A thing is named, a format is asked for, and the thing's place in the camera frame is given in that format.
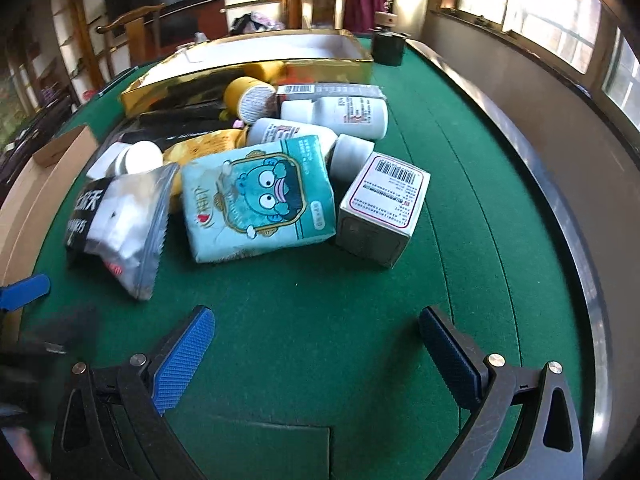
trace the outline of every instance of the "green felt table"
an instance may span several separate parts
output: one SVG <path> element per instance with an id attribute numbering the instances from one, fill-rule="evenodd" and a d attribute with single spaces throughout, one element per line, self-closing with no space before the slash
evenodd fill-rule
<path id="1" fill-rule="evenodd" d="M 72 119 L 104 139 L 123 117 L 119 92 Z M 74 360 L 114 365 L 151 350 L 196 304 L 216 336 L 177 408 L 177 436 L 210 479 L 421 480 L 446 452 L 459 410 L 417 335 L 417 315 L 439 304 L 486 351 L 515 365 L 560 361 L 578 409 L 585 349 L 559 229 L 501 133 L 439 70 L 407 49 L 400 67 L 376 65 L 389 126 L 376 150 L 431 173 L 414 236 L 393 269 L 335 246 L 281 250 L 220 265 L 191 259 L 180 216 L 170 218 L 153 298 L 131 299 L 100 261 L 67 268 L 62 245 L 76 181 L 46 238 L 37 272 L 52 294 L 22 329 L 63 306 L 93 303 L 95 349 L 62 359 L 48 385 L 60 399 Z M 482 476 L 497 465 L 510 413 Z M 52 421 L 39 431 L 42 442 Z"/>

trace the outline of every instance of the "blue clip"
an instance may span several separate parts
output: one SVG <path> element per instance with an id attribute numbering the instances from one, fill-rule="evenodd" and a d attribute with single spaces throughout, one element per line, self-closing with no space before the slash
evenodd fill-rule
<path id="1" fill-rule="evenodd" d="M 46 296 L 51 290 L 51 281 L 46 274 L 34 274 L 24 280 L 0 287 L 0 310 L 12 312 Z"/>

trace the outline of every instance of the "gold box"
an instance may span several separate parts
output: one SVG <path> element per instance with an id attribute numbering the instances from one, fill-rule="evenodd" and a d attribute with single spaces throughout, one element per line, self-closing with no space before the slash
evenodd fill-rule
<path id="1" fill-rule="evenodd" d="M 373 58 L 346 30 L 272 30 L 191 45 L 171 54 L 120 95 L 127 117 L 145 112 L 170 87 L 248 63 L 281 60 L 302 82 L 368 84 Z"/>

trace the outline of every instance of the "yellow snack bag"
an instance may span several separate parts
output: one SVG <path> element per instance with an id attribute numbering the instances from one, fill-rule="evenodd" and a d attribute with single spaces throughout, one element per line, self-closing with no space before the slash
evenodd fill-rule
<path id="1" fill-rule="evenodd" d="M 194 158 L 210 155 L 211 153 L 221 153 L 236 148 L 244 148 L 245 142 L 246 128 L 244 130 L 218 130 L 174 144 L 162 154 L 162 160 L 165 164 L 177 162 L 180 166 L 184 166 Z M 178 173 L 175 174 L 171 188 L 170 212 L 180 211 L 181 193 L 182 178 L 180 177 L 180 171 L 178 171 Z"/>

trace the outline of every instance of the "chair backrest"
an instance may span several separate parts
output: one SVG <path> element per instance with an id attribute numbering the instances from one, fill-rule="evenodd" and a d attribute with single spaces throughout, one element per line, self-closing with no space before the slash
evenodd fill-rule
<path id="1" fill-rule="evenodd" d="M 113 61 L 111 59 L 111 47 L 113 46 L 113 29 L 124 25 L 127 33 L 127 44 L 129 45 L 129 60 L 131 66 L 143 63 L 149 59 L 160 56 L 160 11 L 166 7 L 165 4 L 156 6 L 144 6 L 130 10 L 118 16 L 109 25 L 99 25 L 95 27 L 98 34 L 104 35 L 104 50 L 107 57 L 107 67 L 111 77 L 114 77 Z M 145 16 L 153 13 L 153 36 L 155 52 L 149 56 L 146 51 L 145 36 Z"/>
<path id="2" fill-rule="evenodd" d="M 287 28 L 300 28 L 302 26 L 302 0 L 282 0 L 282 3 Z M 319 20 L 335 23 L 335 4 L 336 0 L 313 0 L 312 22 Z"/>

